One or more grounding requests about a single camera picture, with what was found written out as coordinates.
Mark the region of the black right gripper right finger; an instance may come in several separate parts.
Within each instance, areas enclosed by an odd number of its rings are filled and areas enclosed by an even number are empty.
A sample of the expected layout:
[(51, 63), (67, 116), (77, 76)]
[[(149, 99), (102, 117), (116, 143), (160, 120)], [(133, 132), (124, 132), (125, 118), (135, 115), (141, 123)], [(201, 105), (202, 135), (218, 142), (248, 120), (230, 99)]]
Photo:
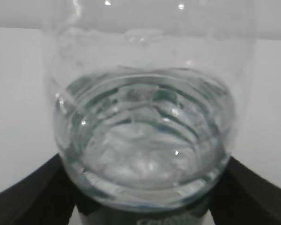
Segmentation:
[(281, 188), (231, 158), (215, 189), (199, 199), (192, 214), (210, 210), (217, 225), (281, 225)]

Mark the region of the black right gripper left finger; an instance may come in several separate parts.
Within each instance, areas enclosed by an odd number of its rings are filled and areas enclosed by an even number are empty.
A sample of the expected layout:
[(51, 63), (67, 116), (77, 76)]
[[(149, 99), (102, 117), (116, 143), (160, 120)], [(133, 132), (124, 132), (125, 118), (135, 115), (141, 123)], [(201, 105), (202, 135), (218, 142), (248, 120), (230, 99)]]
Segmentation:
[(78, 190), (55, 155), (0, 193), (0, 225), (67, 225), (75, 206), (84, 215), (100, 208)]

